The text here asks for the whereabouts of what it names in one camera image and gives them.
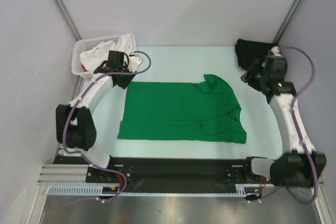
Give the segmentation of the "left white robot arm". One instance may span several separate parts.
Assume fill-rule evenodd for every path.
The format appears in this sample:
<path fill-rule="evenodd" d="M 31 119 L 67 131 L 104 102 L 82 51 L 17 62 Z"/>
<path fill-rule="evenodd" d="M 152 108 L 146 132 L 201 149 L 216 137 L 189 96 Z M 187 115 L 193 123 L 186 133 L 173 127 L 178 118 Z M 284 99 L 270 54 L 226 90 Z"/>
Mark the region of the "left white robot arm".
<path fill-rule="evenodd" d="M 66 105 L 56 107 L 57 141 L 66 154 L 78 154 L 90 165 L 99 166 L 98 176 L 105 182 L 115 178 L 116 169 L 109 165 L 110 156 L 97 142 L 92 114 L 101 99 L 114 87 L 125 88 L 142 63 L 134 52 L 110 50 L 108 59 L 94 70 L 89 85 Z"/>

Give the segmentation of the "green t shirt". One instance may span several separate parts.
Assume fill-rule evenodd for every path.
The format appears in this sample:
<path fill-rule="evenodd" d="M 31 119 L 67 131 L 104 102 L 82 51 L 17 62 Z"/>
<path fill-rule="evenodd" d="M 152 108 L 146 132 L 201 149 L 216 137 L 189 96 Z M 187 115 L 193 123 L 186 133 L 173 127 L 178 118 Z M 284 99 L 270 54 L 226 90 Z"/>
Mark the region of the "green t shirt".
<path fill-rule="evenodd" d="M 118 138 L 245 144 L 240 113 L 233 89 L 214 74 L 200 83 L 132 82 Z"/>

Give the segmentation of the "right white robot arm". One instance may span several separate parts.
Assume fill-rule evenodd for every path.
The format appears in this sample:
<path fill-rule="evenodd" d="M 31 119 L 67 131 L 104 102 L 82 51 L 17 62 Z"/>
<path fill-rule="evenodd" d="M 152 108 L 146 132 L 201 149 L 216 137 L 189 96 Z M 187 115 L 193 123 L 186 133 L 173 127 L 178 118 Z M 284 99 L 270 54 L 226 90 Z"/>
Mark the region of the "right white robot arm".
<path fill-rule="evenodd" d="M 298 93 L 292 82 L 285 81 L 287 60 L 280 54 L 255 60 L 241 80 L 260 91 L 271 107 L 282 141 L 277 159 L 252 157 L 242 169 L 243 179 L 254 183 L 261 176 L 279 187 L 309 188 L 318 184 L 326 166 L 326 156 L 311 143 L 298 108 Z"/>

